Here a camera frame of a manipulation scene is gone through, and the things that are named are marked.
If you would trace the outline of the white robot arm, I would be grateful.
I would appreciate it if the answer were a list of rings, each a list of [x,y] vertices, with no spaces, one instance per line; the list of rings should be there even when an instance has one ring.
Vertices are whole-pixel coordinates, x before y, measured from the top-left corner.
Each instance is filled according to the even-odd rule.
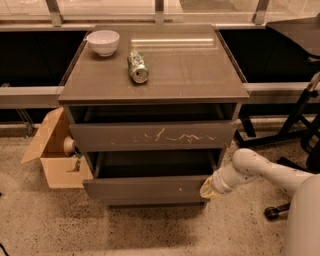
[[[320,174],[273,163],[247,148],[216,170],[200,189],[202,198],[232,192],[241,184],[264,178],[292,197],[286,225],[284,256],[320,256]]]

